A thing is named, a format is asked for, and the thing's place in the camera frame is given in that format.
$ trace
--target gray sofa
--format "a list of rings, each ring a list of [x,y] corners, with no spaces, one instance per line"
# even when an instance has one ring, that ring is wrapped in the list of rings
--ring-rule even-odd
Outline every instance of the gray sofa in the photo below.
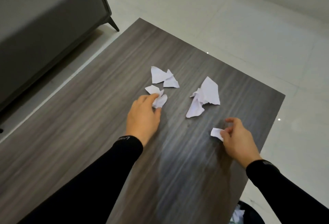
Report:
[[[0,111],[90,32],[119,31],[106,0],[0,0]]]

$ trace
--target black sofa leg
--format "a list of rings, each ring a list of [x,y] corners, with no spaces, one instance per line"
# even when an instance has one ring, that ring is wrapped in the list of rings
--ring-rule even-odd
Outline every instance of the black sofa leg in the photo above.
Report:
[[[112,17],[109,17],[109,24],[116,30],[116,31],[120,31],[118,26],[115,24],[115,22],[113,21]]]

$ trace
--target white tile floor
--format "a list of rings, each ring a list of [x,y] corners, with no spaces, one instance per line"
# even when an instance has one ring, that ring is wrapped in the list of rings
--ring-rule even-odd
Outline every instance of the white tile floor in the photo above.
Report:
[[[261,154],[329,207],[329,25],[263,0],[108,2],[121,32],[99,27],[1,125],[0,140],[141,17],[286,95]],[[251,182],[241,199],[279,223]]]

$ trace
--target black long sleeve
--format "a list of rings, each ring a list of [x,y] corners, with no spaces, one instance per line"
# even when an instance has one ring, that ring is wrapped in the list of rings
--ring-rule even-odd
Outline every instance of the black long sleeve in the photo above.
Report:
[[[324,222],[329,216],[329,209],[288,180],[270,162],[254,161],[246,172],[282,224]]]
[[[119,138],[19,223],[106,223],[127,176],[143,151],[133,136]]]

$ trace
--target gray wood grain table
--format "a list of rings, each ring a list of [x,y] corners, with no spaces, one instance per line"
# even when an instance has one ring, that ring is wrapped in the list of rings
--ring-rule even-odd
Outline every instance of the gray wood grain table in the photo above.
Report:
[[[19,221],[124,134],[151,66],[170,69],[180,88],[165,88],[159,130],[108,223],[228,223],[247,177],[210,131],[239,117],[261,149],[284,95],[142,19],[0,144],[1,223]],[[189,96],[207,76],[221,105],[187,119]]]

